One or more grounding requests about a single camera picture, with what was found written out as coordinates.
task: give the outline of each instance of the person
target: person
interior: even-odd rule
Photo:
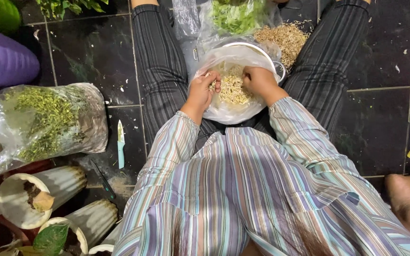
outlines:
[[[410,255],[410,232],[329,141],[369,5],[337,1],[283,88],[268,70],[245,67],[244,86],[269,113],[222,134],[202,119],[220,74],[194,79],[188,92],[168,10],[132,0],[151,150],[112,254]]]

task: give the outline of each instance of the striped shirt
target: striped shirt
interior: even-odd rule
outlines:
[[[296,255],[294,218],[334,255],[410,255],[410,233],[316,119],[290,97],[269,112],[277,141],[227,128],[194,155],[190,118],[163,125],[113,255],[170,255],[174,241],[187,255],[239,255],[251,239],[265,255]]]

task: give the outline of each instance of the purple flower pot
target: purple flower pot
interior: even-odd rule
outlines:
[[[0,34],[0,86],[29,83],[37,76],[39,69],[34,53]]]

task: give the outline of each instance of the woman's left hand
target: woman's left hand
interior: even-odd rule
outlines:
[[[214,85],[214,91],[210,91],[210,84],[215,80],[216,84]],[[217,71],[208,71],[202,76],[192,80],[188,99],[181,108],[181,111],[187,114],[197,125],[200,125],[202,123],[203,113],[210,105],[213,94],[215,92],[219,93],[220,91],[220,74]]]

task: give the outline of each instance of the woman's right hand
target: woman's right hand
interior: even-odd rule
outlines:
[[[246,66],[243,69],[243,86],[253,94],[260,95],[268,107],[289,96],[278,86],[273,73],[263,67]]]

